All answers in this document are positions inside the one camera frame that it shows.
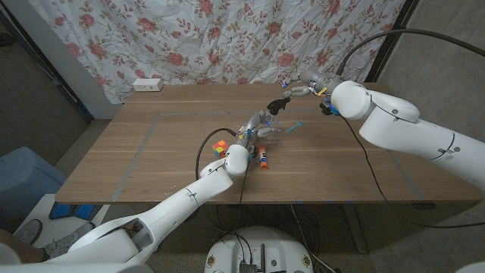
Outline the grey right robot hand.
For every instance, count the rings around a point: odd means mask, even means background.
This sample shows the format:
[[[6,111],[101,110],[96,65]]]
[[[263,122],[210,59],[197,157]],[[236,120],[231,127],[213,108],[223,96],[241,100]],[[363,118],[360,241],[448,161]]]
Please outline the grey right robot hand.
[[[331,96],[336,87],[343,82],[343,80],[335,74],[303,70],[292,74],[283,82],[282,87],[286,88],[291,83],[297,81],[304,83],[304,86],[291,87],[282,93],[282,98],[289,98],[291,96],[308,96],[310,94],[317,97]]]

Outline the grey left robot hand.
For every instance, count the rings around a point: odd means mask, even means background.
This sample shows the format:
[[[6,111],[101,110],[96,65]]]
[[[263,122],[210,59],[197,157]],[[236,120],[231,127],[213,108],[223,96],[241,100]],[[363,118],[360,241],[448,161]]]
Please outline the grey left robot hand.
[[[248,149],[255,138],[266,138],[271,134],[279,133],[281,129],[274,121],[274,116],[269,110],[261,110],[253,114],[250,119],[239,129],[235,144]]]

